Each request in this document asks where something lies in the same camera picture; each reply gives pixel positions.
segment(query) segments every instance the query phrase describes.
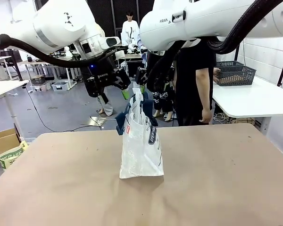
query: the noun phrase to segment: black t-shirt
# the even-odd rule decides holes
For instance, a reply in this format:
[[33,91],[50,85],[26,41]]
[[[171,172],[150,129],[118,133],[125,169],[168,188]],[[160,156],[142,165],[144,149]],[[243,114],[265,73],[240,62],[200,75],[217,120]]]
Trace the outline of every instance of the black t-shirt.
[[176,108],[178,111],[202,111],[202,104],[196,84],[196,71],[208,68],[210,78],[210,101],[213,98],[213,73],[216,55],[206,41],[189,48],[183,48],[177,57]]

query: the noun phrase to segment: pants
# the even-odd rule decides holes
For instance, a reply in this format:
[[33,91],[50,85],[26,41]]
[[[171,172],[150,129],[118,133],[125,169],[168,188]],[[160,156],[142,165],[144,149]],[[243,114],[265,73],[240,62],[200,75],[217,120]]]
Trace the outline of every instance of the pants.
[[113,114],[113,107],[112,104],[110,103],[110,101],[108,101],[107,103],[105,103],[104,99],[101,96],[98,96],[98,102],[100,103],[100,105],[102,106],[102,108],[105,111],[105,114],[107,116],[111,116]]
[[208,125],[208,123],[202,123],[202,105],[195,105],[193,108],[182,107],[180,109],[176,108],[176,116],[178,121],[178,126],[203,126]]
[[174,89],[170,85],[166,86],[165,91],[153,93],[154,109],[163,112],[173,111]]

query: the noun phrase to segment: black curtain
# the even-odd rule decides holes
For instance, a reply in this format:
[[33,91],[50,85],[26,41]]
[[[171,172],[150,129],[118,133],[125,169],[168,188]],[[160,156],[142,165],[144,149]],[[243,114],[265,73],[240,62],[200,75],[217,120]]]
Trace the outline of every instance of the black curtain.
[[152,11],[154,0],[139,0],[138,5],[139,5],[139,12],[140,12],[140,20],[142,21],[143,17],[147,13]]
[[133,20],[137,22],[136,0],[113,0],[116,27],[123,27],[127,20],[126,11],[133,11]]
[[[48,0],[35,0],[37,10],[48,2]],[[115,36],[111,0],[88,0],[95,21],[102,27],[106,37]],[[154,0],[139,0],[140,21],[153,9]],[[113,0],[114,15],[116,28],[123,27],[124,21],[127,20],[126,11],[133,11],[133,20],[137,20],[136,0]]]
[[95,22],[104,30],[106,37],[115,36],[110,0],[88,0]]

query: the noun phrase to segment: white wall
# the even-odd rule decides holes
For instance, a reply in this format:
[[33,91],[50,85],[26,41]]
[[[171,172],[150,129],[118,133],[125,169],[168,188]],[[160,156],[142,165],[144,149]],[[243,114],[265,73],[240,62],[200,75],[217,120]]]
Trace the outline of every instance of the white wall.
[[[245,39],[238,55],[241,63],[244,63],[244,52],[246,66],[256,69],[258,77],[278,83],[283,68],[283,38]],[[234,53],[224,56],[224,60],[233,59]],[[283,117],[272,118],[267,137],[283,152]]]
[[0,26],[9,24],[12,20],[12,14],[8,0],[0,0]]
[[[35,7],[33,0],[0,0],[0,27],[5,26],[6,24],[10,24],[11,21],[20,21],[25,19],[33,18],[35,14]],[[27,59],[26,52],[19,51],[22,60]],[[25,70],[25,66],[19,66],[20,71]]]

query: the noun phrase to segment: gray floor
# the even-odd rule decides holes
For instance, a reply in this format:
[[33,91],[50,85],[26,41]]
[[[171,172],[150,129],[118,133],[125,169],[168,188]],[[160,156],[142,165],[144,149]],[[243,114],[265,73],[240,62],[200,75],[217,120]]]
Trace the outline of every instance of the gray floor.
[[[127,105],[122,93],[116,87],[108,87],[108,98],[110,99],[115,114],[110,118],[114,118],[117,113],[122,112]],[[45,128],[28,96],[26,89],[17,88],[12,93],[18,96],[10,97],[12,107],[18,116],[20,126],[23,130],[25,138],[38,137],[40,134],[51,132]],[[90,116],[98,116],[96,110],[100,109],[100,105],[96,98],[88,96],[83,83],[78,83],[73,89],[65,92],[54,92],[52,89],[47,92],[34,92],[31,97],[36,108],[45,123],[54,131],[65,131],[75,129],[82,124],[88,124]],[[170,127],[172,122],[164,122],[158,119],[159,127]],[[0,99],[0,131],[13,127],[13,121],[10,117],[5,100]],[[115,121],[107,121],[104,130],[115,129]],[[99,130],[98,127],[82,128],[77,131]]]

